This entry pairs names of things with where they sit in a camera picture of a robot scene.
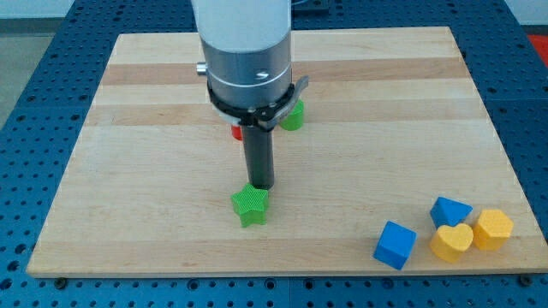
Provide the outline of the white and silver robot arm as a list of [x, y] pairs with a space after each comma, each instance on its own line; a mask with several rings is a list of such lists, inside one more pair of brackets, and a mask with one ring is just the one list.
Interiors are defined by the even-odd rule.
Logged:
[[289, 0], [193, 0], [212, 92], [236, 108], [276, 102], [291, 83]]

